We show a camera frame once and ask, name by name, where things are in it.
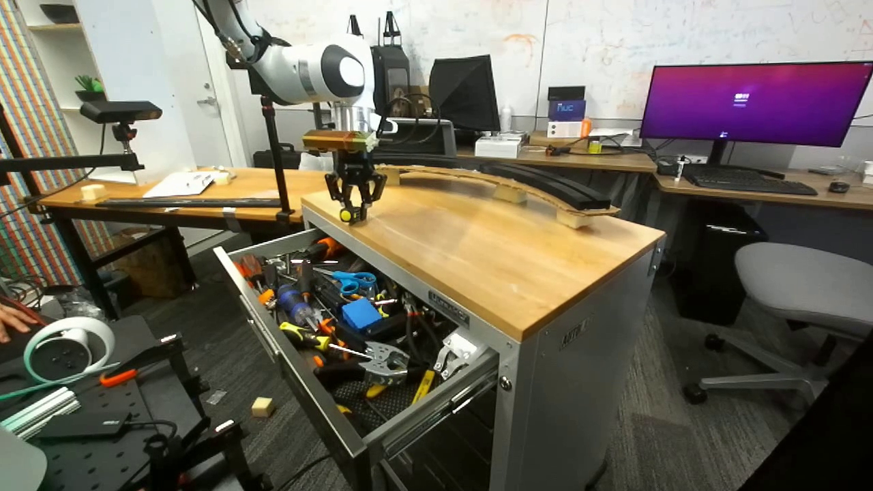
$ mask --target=whiteboard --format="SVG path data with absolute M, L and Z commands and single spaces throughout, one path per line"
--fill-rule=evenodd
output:
M 245 0 L 292 43 L 349 32 L 378 42 L 393 10 L 412 81 L 435 57 L 492 54 L 502 107 L 547 115 L 548 85 L 588 85 L 593 118 L 642 118 L 653 66 L 873 61 L 870 0 Z M 860 115 L 873 115 L 867 89 Z

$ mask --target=keyboard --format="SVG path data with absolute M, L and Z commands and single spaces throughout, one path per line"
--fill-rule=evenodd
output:
M 682 178 L 701 189 L 727 189 L 727 190 L 753 190 L 753 193 L 794 193 L 794 197 L 815 197 L 818 190 L 794 183 L 769 178 L 753 170 L 731 170 L 731 166 L 686 166 Z

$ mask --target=paper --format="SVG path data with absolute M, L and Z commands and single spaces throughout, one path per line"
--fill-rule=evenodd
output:
M 217 183 L 210 173 L 172 173 L 146 197 L 200 197 Z

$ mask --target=metal drawer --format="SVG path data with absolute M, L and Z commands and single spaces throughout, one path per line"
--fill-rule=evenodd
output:
M 317 237 L 323 237 L 320 230 L 307 230 L 307 231 L 248 245 L 241 250 L 217 249 L 217 257 L 223 264 L 232 284 L 237 286 L 241 302 L 252 314 L 252 329 L 263 342 L 266 351 L 277 359 L 281 374 L 286 376 L 300 407 L 309 413 L 311 423 L 320 429 L 326 445 L 346 473 L 349 482 L 356 489 L 372 489 L 372 486 L 383 489 L 379 482 L 386 478 L 383 473 L 386 460 L 395 459 L 409 445 L 420 443 L 429 432 L 435 432 L 436 426 L 459 414 L 473 399 L 495 392 L 499 355 L 489 350 L 489 343 L 478 342 L 474 333 L 465 329 L 465 339 L 473 339 L 478 346 L 483 346 L 474 359 L 469 359 L 457 376 L 443 378 L 423 400 L 409 403 L 395 414 L 391 414 L 383 426 L 375 426 L 375 429 L 356 426 L 346 414 L 342 414 L 337 399 L 317 378 L 309 358 L 300 350 L 296 350 L 283 333 L 278 333 L 272 312 L 259 302 L 253 286 L 242 279 L 242 273 L 234 264 L 234 260 L 245 253 L 277 257 L 277 253 L 307 249 Z

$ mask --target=computer mouse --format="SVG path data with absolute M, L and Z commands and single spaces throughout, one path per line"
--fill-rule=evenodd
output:
M 829 193 L 845 193 L 845 190 L 848 190 L 848 183 L 836 179 L 836 183 L 826 186 L 826 190 L 829 190 Z

